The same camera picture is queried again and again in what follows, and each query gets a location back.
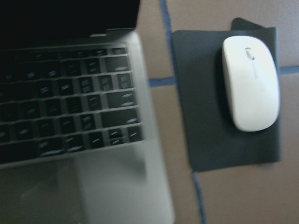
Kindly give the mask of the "white computer mouse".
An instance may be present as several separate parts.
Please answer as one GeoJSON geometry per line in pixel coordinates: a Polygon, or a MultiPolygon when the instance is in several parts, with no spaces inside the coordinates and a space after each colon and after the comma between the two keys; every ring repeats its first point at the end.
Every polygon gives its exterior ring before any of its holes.
{"type": "Polygon", "coordinates": [[[222,45],[222,64],[229,111],[244,132],[267,129],[278,119],[278,73],[267,45],[252,36],[231,36],[222,45]]]}

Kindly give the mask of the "black mouse pad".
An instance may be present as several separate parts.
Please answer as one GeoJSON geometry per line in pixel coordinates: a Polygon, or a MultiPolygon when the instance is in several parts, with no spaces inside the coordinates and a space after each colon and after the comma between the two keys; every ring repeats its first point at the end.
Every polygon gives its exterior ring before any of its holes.
{"type": "Polygon", "coordinates": [[[278,29],[236,18],[230,31],[178,30],[172,49],[189,160],[203,172],[281,160],[280,122],[246,133],[231,119],[222,72],[221,48],[228,37],[261,39],[278,61],[278,29]]]}

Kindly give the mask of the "grey laptop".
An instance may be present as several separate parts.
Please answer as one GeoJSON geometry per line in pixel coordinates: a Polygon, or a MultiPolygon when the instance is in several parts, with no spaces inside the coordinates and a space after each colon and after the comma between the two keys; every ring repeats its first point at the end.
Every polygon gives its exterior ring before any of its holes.
{"type": "Polygon", "coordinates": [[[139,10],[1,1],[1,223],[175,222],[139,10]]]}

